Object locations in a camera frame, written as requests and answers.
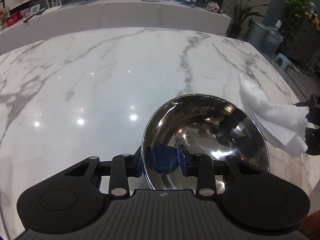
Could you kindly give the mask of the white paper towel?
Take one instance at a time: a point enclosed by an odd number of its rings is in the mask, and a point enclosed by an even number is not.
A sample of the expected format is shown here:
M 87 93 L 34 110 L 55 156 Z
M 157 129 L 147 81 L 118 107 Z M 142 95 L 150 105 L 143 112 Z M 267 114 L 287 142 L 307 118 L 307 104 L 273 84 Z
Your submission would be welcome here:
M 295 158 L 306 153 L 305 130 L 309 107 L 269 102 L 265 92 L 238 76 L 240 98 L 245 112 L 256 123 L 266 141 Z

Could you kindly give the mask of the blue steel bowl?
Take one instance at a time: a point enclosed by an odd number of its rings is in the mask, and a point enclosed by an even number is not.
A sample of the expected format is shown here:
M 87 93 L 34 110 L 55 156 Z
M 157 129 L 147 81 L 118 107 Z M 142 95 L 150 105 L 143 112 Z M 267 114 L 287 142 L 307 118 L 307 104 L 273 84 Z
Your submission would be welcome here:
M 266 172 L 270 170 L 266 142 L 257 125 L 238 106 L 217 96 L 179 96 L 153 114 L 141 145 L 149 188 L 195 189 L 196 178 L 182 174 L 177 153 L 180 145 L 190 154 L 206 154 L 218 161 L 233 155 Z

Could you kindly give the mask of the small blue plastic stool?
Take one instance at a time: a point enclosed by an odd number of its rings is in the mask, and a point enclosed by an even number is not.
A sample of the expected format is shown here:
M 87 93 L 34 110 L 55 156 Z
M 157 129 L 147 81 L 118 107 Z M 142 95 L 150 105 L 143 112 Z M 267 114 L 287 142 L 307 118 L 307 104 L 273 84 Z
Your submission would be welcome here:
M 278 53 L 274 58 L 274 62 L 280 64 L 280 68 L 283 71 L 286 71 L 290 66 L 292 66 L 292 62 L 282 53 Z

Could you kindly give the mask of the blue water jug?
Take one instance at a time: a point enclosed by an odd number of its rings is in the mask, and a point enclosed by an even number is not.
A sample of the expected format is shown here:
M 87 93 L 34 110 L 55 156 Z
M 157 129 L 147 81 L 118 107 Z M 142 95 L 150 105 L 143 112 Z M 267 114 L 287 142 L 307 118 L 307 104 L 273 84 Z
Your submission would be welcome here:
M 266 36 L 263 45 L 262 52 L 269 57 L 273 57 L 279 48 L 280 44 L 283 42 L 283 37 L 280 33 L 280 27 L 282 25 L 281 20 L 277 20 L 274 26 L 268 26 L 268 35 Z

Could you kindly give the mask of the grey trash bin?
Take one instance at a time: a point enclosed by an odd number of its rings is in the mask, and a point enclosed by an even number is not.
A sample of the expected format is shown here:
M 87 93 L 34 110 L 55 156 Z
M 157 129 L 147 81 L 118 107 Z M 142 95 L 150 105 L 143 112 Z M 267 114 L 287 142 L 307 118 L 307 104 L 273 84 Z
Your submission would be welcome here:
M 253 20 L 253 18 L 250 18 L 248 23 L 248 31 L 244 36 L 244 41 L 250 43 L 257 50 L 261 50 L 261 46 L 263 45 L 268 33 L 269 29 L 266 26 Z

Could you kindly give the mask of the climbing green ivy plant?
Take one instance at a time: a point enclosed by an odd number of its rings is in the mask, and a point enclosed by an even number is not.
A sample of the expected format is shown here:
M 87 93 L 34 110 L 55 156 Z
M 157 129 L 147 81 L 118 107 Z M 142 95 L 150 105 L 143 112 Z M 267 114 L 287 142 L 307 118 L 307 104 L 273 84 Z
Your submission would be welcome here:
M 281 25 L 281 35 L 288 47 L 296 40 L 298 28 L 305 17 L 304 9 L 309 9 L 310 0 L 284 0 L 285 9 L 283 23 Z

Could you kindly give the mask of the potted long-leaf plant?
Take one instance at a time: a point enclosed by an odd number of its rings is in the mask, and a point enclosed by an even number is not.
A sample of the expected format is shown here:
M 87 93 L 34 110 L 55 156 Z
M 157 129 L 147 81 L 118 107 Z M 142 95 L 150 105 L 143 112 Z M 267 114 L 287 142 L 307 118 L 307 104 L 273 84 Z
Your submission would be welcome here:
M 232 25 L 227 35 L 227 37 L 230 38 L 237 38 L 240 35 L 242 26 L 247 18 L 250 18 L 252 16 L 263 17 L 260 12 L 254 11 L 255 8 L 269 6 L 269 4 L 251 5 L 251 0 L 247 0 L 247 2 L 245 3 L 243 0 L 231 1 L 231 7 L 225 5 L 225 7 L 231 12 L 232 15 Z

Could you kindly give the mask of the white marble tv console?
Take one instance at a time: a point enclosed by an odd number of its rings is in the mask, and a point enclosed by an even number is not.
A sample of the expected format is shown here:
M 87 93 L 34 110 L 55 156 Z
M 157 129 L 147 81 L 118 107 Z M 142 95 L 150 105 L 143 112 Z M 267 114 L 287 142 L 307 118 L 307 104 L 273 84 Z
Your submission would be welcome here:
M 59 35 L 106 28 L 172 28 L 225 35 L 230 22 L 226 14 L 173 1 L 96 0 L 86 5 L 64 5 L 5 28 L 1 31 L 1 54 Z

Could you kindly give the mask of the white wifi router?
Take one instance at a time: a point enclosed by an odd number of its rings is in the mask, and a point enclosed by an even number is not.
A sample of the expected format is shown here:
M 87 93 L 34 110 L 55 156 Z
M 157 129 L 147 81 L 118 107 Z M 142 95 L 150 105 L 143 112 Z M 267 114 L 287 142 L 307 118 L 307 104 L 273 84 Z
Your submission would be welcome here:
M 44 11 L 44 14 L 58 11 L 62 8 L 61 0 L 46 0 L 47 9 Z

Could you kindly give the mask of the white digital clock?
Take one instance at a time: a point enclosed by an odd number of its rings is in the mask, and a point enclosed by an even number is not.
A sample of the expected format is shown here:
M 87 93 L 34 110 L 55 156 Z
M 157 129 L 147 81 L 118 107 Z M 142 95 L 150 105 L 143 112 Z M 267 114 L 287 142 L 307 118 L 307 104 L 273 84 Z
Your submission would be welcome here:
M 40 6 L 39 4 L 31 7 L 31 8 L 30 8 L 30 14 L 31 14 L 31 15 L 37 14 L 37 13 L 39 12 L 39 10 L 40 10 L 40 7 L 41 7 L 41 6 Z

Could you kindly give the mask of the red gift box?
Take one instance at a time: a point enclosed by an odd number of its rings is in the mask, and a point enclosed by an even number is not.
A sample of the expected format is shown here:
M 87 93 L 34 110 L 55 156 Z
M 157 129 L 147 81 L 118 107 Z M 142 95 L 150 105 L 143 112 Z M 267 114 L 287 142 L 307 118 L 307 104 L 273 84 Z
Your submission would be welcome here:
M 7 27 L 15 25 L 18 21 L 19 18 L 17 16 L 10 16 L 9 18 L 7 18 Z

